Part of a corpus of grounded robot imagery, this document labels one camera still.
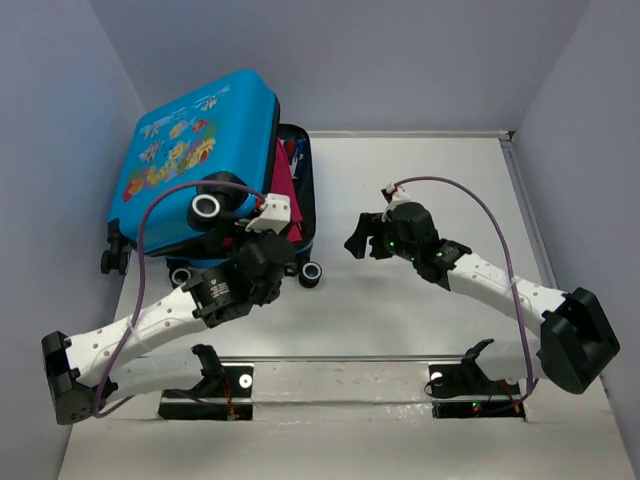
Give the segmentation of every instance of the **red wire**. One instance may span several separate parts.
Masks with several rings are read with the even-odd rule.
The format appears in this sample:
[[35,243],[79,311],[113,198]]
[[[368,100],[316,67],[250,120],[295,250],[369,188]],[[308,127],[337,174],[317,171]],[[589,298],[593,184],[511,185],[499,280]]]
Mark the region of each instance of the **red wire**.
[[505,382],[504,380],[500,380],[498,382],[498,385],[500,385],[500,387],[505,391],[505,393],[509,396],[509,400],[511,401],[511,403],[513,404],[513,408],[516,410],[516,412],[519,410],[518,407],[518,403],[515,401],[515,399],[513,398],[513,395],[511,394],[511,389],[509,388],[509,386],[507,385],[507,382]]
[[242,415],[236,415],[233,410],[233,398],[232,398],[232,390],[231,390],[231,381],[228,378],[225,378],[225,382],[222,386],[224,390],[224,396],[227,397],[227,414],[235,417],[236,419],[241,418]]

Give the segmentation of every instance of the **perforated white arm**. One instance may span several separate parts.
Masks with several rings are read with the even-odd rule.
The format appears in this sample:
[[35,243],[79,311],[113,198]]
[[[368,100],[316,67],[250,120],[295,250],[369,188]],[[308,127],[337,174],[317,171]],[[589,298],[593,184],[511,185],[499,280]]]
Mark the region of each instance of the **perforated white arm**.
[[[489,307],[516,318],[511,280],[504,270],[491,265],[475,253],[463,255],[447,272],[452,292],[474,298]],[[555,311],[564,301],[564,292],[516,278],[527,329],[540,337],[542,314]]]
[[[202,319],[193,316],[195,308],[191,294],[176,288],[162,300],[143,309],[133,334],[114,364],[114,371],[172,340],[206,330]],[[66,354],[69,367],[79,372],[78,383],[88,387],[98,384],[109,357],[130,322],[131,315],[92,332],[69,337],[71,346]]]
[[191,390],[203,378],[202,363],[192,352],[137,358],[113,372],[109,378],[118,389],[107,403],[125,397],[162,390]]

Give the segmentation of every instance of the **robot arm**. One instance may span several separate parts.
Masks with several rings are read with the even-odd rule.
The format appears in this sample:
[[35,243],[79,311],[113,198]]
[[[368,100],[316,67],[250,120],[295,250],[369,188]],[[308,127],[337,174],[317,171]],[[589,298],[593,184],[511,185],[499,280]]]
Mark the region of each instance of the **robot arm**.
[[[511,279],[469,247],[440,238],[430,213],[412,202],[402,187],[390,186],[383,195],[388,206],[381,213],[362,213],[345,248],[364,258],[399,256],[418,275],[448,291],[474,298],[515,318]],[[531,341],[534,374],[548,378],[565,391],[583,393],[620,350],[596,296],[578,288],[573,293],[545,288],[516,278],[526,328]],[[526,378],[522,345],[483,340],[471,348],[457,376],[462,383]]]
[[113,363],[100,398],[105,405],[131,395],[163,389],[190,390],[201,382],[217,386],[222,366],[212,347],[197,345],[183,355],[144,356],[179,337],[248,315],[280,295],[282,278],[295,265],[286,238],[289,199],[268,195],[258,216],[239,225],[229,261],[204,270],[140,312],[92,332],[42,339],[45,371],[59,424],[91,416],[96,387],[116,345],[132,330]]

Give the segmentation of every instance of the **suitcase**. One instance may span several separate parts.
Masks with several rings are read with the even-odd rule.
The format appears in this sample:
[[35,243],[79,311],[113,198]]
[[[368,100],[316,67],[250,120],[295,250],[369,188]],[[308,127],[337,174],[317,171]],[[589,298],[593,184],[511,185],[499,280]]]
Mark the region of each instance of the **suitcase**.
[[[305,174],[305,182],[288,179],[289,184],[295,184],[289,186],[292,209],[304,204],[297,228],[292,229],[298,232],[292,241],[298,250],[299,268],[290,274],[301,272],[300,283],[315,286],[322,271],[309,259],[315,233],[309,138],[297,127],[281,126],[278,130],[278,120],[276,95],[250,70],[233,73],[145,115],[134,132],[111,204],[109,249],[102,254],[102,273],[117,270],[126,274],[130,252],[136,249],[139,222],[149,204],[169,188],[208,179],[241,183],[267,193],[273,191],[274,183],[282,184],[283,175],[275,178],[274,172],[282,173],[281,157],[285,156],[287,166],[289,158],[278,140],[280,131],[289,142],[295,139],[299,143],[299,152],[294,153],[304,158],[302,164],[308,165],[309,174]],[[291,176],[290,168],[286,170]],[[174,287],[184,283],[192,269],[210,268],[226,260],[224,229],[203,224],[193,211],[195,195],[210,190],[194,187],[173,193],[157,205],[147,222],[145,254],[166,257]],[[304,202],[298,202],[298,191]],[[235,190],[225,193],[227,204],[223,207],[236,218],[255,209],[255,196]]]

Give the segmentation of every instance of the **white wall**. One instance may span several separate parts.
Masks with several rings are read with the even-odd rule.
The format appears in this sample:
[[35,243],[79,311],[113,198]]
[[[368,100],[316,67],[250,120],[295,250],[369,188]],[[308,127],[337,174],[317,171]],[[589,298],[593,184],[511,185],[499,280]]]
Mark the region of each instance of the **white wall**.
[[85,0],[2,2],[0,65],[0,477],[51,479],[69,430],[40,339],[112,318],[99,254],[142,106]]
[[588,0],[91,0],[147,108],[257,69],[311,130],[514,130]]
[[560,286],[596,292],[622,344],[606,372],[640,473],[640,3],[593,0],[516,135]]

